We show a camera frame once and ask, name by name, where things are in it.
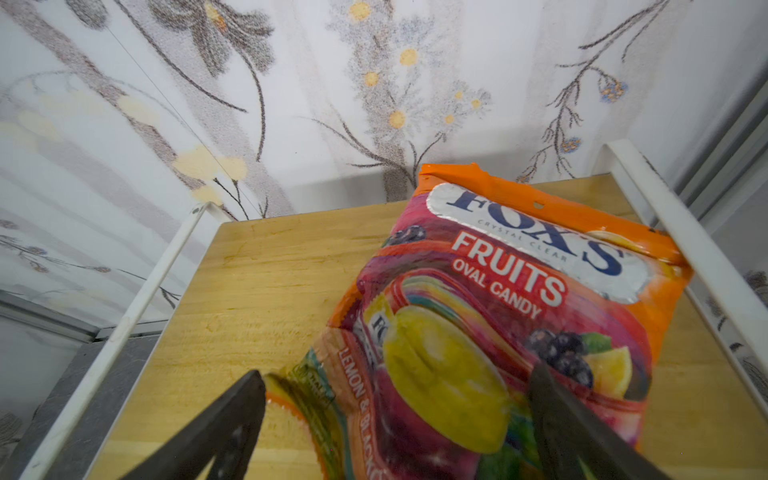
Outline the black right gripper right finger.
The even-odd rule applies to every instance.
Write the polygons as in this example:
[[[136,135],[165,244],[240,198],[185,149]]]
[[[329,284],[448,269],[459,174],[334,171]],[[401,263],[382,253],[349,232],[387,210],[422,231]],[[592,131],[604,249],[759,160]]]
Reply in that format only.
[[[547,479],[666,479],[550,373],[536,364],[527,396]]]

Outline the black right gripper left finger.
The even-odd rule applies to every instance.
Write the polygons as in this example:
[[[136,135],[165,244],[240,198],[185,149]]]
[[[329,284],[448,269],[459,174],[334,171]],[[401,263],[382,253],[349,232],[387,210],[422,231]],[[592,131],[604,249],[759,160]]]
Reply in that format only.
[[[266,410],[266,385],[251,370],[124,475],[126,479],[242,479],[256,447]]]

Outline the orange Fox's fruits candy bag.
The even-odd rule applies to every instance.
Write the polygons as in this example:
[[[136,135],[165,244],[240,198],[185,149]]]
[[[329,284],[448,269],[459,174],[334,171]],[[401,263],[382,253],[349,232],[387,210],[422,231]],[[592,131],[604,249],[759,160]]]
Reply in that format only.
[[[267,398],[329,479],[531,479],[538,363],[620,438],[692,271],[641,224],[494,177],[421,169],[388,239]]]

